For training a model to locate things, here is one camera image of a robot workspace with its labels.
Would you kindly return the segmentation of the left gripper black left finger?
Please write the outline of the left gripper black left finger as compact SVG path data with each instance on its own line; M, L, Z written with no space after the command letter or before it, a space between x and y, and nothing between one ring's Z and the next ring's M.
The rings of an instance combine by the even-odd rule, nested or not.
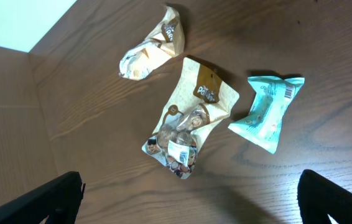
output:
M84 191L80 173L67 172L0 206L0 224L74 224Z

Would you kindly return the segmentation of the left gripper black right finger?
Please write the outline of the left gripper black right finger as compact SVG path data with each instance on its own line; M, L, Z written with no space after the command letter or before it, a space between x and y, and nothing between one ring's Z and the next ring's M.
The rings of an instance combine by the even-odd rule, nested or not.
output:
M313 170L302 172L297 201L304 224L352 223L352 193Z

